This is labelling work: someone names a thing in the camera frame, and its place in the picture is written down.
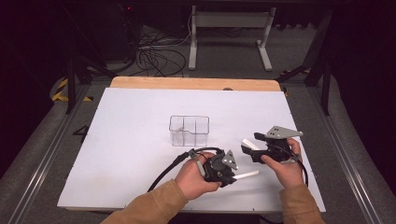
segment white metal stand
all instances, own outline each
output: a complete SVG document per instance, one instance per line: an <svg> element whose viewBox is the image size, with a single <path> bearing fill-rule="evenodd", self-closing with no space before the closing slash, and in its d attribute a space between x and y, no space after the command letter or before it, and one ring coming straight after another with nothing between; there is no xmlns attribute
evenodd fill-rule
<svg viewBox="0 0 396 224"><path fill-rule="evenodd" d="M196 65L197 27L247 27L264 28L262 40L257 41L257 46L262 56L265 71L272 71L265 44L271 30L275 11L276 8L272 7L269 12L203 12L197 11L196 6L192 6L189 69L194 70Z"/></svg>

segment person's left hand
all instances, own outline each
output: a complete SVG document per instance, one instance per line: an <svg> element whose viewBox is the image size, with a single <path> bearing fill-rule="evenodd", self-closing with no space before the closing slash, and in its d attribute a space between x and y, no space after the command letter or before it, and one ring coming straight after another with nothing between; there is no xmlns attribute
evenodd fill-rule
<svg viewBox="0 0 396 224"><path fill-rule="evenodd" d="M206 159L215 155L210 152L201 152L201 155L197 154L197 156L201 164L204 165ZM221 186L221 182L206 182L199 172L197 161L193 159L183 164L175 181L189 201L204 193L216 191Z"/></svg>

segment sleeve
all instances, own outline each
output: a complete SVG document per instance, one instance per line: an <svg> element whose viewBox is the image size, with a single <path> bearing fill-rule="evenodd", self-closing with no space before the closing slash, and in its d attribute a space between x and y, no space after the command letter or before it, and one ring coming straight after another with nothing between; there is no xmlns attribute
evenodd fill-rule
<svg viewBox="0 0 396 224"><path fill-rule="evenodd" d="M114 212L102 224L168 223L188 202L175 180L142 194L124 209Z"/></svg>
<svg viewBox="0 0 396 224"><path fill-rule="evenodd" d="M325 223L314 197L306 185L299 185L280 191L283 207L283 222L292 223Z"/></svg>

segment white tabletop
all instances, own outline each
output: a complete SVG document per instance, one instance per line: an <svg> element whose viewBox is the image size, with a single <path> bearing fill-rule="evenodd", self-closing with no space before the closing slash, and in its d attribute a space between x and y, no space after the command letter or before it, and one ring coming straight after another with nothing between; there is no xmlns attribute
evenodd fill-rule
<svg viewBox="0 0 396 224"><path fill-rule="evenodd" d="M232 185L189 202L183 210L216 213L281 212L275 173L242 152L246 138L274 125L297 130L281 91L194 91L107 88L88 135L67 178L59 207L77 210L117 210L145 193L155 178L191 147L173 147L169 119L173 115L208 116L209 147L233 151L236 175L260 171ZM325 211L317 182L302 146L309 189ZM175 178L181 164L161 183Z"/></svg>

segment person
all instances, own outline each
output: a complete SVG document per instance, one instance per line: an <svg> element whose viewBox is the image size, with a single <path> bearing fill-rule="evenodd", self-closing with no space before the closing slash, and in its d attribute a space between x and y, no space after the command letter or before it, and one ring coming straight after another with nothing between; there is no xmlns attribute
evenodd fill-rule
<svg viewBox="0 0 396 224"><path fill-rule="evenodd" d="M301 154L299 143L288 138L288 144L294 153ZM202 164L214 156L203 152L198 159ZM315 199L304 184L303 171L295 162L281 164L268 156L262 160L272 168L284 187L280 192L283 218L290 223L324 223ZM168 223L190 200L204 193L216 191L220 182L206 182L201 176L196 161L188 160L183 164L175 179L171 179L158 188L142 194L132 200L124 209L112 213L102 224L109 223Z"/></svg>

